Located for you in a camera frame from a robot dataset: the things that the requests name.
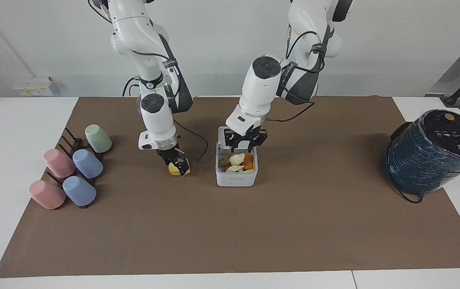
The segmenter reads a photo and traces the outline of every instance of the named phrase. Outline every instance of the white container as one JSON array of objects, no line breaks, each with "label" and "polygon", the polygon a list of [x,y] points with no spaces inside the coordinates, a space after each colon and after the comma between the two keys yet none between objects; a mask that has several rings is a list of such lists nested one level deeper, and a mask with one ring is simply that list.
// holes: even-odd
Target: white container
[{"label": "white container", "polygon": [[[219,160],[232,153],[230,147],[227,147],[225,144],[224,130],[226,128],[229,127],[219,127],[218,143],[216,144],[216,178],[218,180],[218,185],[220,187],[251,187],[255,183],[255,178],[257,177],[257,172],[259,170],[256,148],[253,148],[251,152],[251,154],[253,155],[254,172],[227,173],[222,171],[221,168],[219,168]],[[239,146],[234,150],[234,154],[248,153],[249,143],[249,141],[241,141],[241,143],[239,143]]]}]

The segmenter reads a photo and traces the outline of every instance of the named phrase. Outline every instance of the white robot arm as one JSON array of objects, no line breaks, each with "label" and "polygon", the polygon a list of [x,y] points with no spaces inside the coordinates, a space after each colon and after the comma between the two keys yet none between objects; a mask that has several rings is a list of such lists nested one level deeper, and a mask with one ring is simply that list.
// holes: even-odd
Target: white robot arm
[{"label": "white robot arm", "polygon": [[[148,129],[139,137],[142,150],[157,150],[166,165],[173,163],[181,175],[189,172],[189,162],[179,156],[173,114],[186,112],[193,104],[177,60],[163,27],[149,18],[145,4],[153,0],[93,0],[114,26],[113,48],[133,60],[140,77],[138,110]],[[171,83],[164,77],[167,71]]]},{"label": "white robot arm", "polygon": [[226,119],[226,145],[235,149],[241,141],[249,141],[248,151],[267,138],[261,126],[267,119],[275,96],[294,105],[311,103],[318,90],[319,72],[325,57],[340,51],[342,40],[334,32],[334,22],[346,18],[352,0],[291,0],[289,31],[298,35],[293,43],[296,62],[274,55],[263,55],[251,64],[239,104]]}]

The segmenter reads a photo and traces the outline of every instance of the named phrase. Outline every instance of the fruit piece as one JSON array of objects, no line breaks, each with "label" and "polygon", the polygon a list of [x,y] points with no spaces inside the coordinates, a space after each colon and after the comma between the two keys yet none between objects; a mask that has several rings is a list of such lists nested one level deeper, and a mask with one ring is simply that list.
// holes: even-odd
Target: fruit piece
[{"label": "fruit piece", "polygon": [[167,166],[167,169],[170,175],[180,175],[180,170],[177,167],[175,167],[173,163],[169,163],[169,165]]},{"label": "fruit piece", "polygon": [[249,171],[253,169],[253,155],[245,154],[244,155],[244,170]]},{"label": "fruit piece", "polygon": [[230,156],[230,163],[232,163],[232,166],[240,166],[244,162],[244,154],[236,154],[233,156]]},{"label": "fruit piece", "polygon": [[[189,160],[187,160],[187,165],[189,166],[189,169],[185,172],[184,175],[190,174],[191,172]],[[169,171],[170,175],[181,175],[180,170],[177,167],[175,167],[173,163],[169,163],[169,165],[167,166],[167,170]]]},{"label": "fruit piece", "polygon": [[244,166],[231,166],[229,167],[226,172],[227,173],[239,173],[239,172],[243,172]]},{"label": "fruit piece", "polygon": [[226,168],[227,166],[231,165],[230,163],[230,156],[225,156],[222,159],[219,160],[219,167],[220,168]]}]

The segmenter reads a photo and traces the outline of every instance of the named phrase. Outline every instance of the brown paper mat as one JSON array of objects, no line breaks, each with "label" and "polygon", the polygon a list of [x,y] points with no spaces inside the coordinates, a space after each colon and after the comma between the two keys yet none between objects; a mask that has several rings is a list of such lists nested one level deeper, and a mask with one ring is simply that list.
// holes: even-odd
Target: brown paper mat
[{"label": "brown paper mat", "polygon": [[[97,123],[113,139],[88,209],[30,201],[0,277],[460,267],[460,217],[444,190],[410,204],[386,183],[379,158],[404,122],[390,98],[317,98],[296,120],[267,123],[252,188],[220,188],[217,128],[236,98],[197,98],[175,116],[210,142],[186,177],[138,150],[135,98],[81,98],[74,134]],[[270,117],[298,112],[275,100]],[[181,148],[203,141],[179,128]]]}]

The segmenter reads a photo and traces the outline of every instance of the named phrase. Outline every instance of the blue cup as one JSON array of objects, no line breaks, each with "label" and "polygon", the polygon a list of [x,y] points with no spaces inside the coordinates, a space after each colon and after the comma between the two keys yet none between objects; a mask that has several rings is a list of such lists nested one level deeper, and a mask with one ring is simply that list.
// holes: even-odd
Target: blue cup
[{"label": "blue cup", "polygon": [[63,183],[64,192],[79,207],[89,205],[96,197],[96,189],[85,179],[70,176]]},{"label": "blue cup", "polygon": [[78,150],[73,154],[76,168],[87,178],[99,176],[103,171],[103,164],[87,150]]}]

